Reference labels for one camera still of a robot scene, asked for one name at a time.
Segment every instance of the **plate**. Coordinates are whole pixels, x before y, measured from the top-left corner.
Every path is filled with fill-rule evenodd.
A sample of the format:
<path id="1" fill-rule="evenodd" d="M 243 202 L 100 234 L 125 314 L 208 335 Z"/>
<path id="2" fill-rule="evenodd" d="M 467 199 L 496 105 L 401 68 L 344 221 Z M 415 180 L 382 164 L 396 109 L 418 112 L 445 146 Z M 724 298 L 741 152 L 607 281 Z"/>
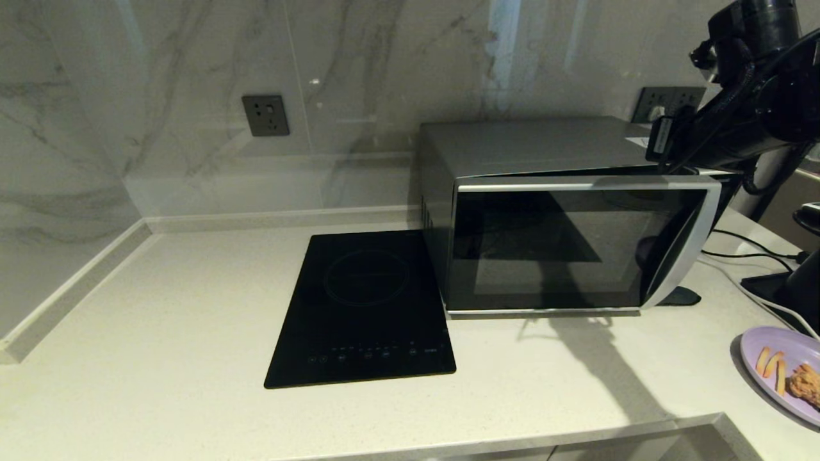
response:
<path id="1" fill-rule="evenodd" d="M 777 393 L 775 390 L 777 372 L 772 373 L 769 378 L 764 378 L 755 371 L 760 351 L 764 347 L 770 349 L 770 358 L 777 352 L 783 352 L 782 358 L 786 361 L 786 375 L 790 377 L 795 368 L 802 363 L 807 363 L 814 368 L 815 372 L 820 372 L 820 342 L 796 331 L 774 326 L 751 328 L 740 338 L 740 354 L 743 356 L 743 364 L 758 386 L 798 418 L 820 427 L 820 411 L 805 400 L 790 395 L 788 386 L 784 396 Z"/>

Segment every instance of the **silver microwave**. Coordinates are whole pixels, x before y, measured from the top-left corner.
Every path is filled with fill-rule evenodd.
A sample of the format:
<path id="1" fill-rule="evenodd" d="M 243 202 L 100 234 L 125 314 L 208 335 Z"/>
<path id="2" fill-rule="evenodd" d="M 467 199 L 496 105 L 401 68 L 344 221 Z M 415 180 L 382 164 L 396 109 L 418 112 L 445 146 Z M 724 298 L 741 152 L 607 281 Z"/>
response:
<path id="1" fill-rule="evenodd" d="M 421 219 L 451 316 L 661 302 L 708 236 L 721 185 L 659 176 L 611 117 L 425 124 Z"/>

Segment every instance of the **french fry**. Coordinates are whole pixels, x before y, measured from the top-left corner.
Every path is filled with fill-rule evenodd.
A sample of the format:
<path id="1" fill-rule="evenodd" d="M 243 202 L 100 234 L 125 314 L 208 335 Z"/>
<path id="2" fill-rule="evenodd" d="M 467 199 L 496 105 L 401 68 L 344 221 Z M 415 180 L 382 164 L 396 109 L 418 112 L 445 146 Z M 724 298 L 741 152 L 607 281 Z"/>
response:
<path id="1" fill-rule="evenodd" d="M 774 373 L 774 368 L 777 366 L 777 361 L 780 360 L 780 357 L 783 357 L 783 351 L 778 350 L 772 358 L 769 359 L 769 362 L 766 364 L 766 369 L 763 370 L 764 378 L 768 378 Z"/>
<path id="2" fill-rule="evenodd" d="M 759 374 L 763 374 L 763 369 L 766 367 L 766 359 L 768 358 L 769 353 L 772 352 L 768 346 L 763 347 L 760 351 L 760 356 L 758 357 L 758 364 L 754 367 L 754 370 Z"/>
<path id="3" fill-rule="evenodd" d="M 781 397 L 786 395 L 786 361 L 782 359 L 777 361 L 777 383 L 774 389 Z"/>

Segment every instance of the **electrical socket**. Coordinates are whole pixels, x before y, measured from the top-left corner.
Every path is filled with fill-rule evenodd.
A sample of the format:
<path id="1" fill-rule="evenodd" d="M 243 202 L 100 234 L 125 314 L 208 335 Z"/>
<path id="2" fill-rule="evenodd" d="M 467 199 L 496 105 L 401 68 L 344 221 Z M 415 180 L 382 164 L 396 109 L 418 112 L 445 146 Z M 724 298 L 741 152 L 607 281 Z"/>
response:
<path id="1" fill-rule="evenodd" d="M 251 135 L 287 136 L 288 117 L 281 96 L 243 96 L 242 105 L 248 117 Z"/>
<path id="2" fill-rule="evenodd" d="M 662 115 L 674 116 L 683 107 L 695 109 L 704 98 L 706 88 L 689 86 L 646 87 L 640 92 L 632 123 L 652 123 L 654 118 Z"/>

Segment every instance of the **marble backsplash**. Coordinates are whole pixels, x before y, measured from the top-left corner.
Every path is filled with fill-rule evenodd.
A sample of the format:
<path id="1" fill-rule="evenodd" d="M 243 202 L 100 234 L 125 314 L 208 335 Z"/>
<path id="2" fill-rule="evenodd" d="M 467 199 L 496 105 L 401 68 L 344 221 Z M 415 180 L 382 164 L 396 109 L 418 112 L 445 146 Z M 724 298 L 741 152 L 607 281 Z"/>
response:
<path id="1" fill-rule="evenodd" d="M 42 0 L 144 216 L 404 204 L 424 121 L 628 119 L 727 0 Z M 799 2 L 805 30 L 820 2 Z M 281 94 L 291 135 L 240 97 Z"/>
<path id="2" fill-rule="evenodd" d="M 38 4 L 0 2 L 0 338 L 138 219 Z"/>

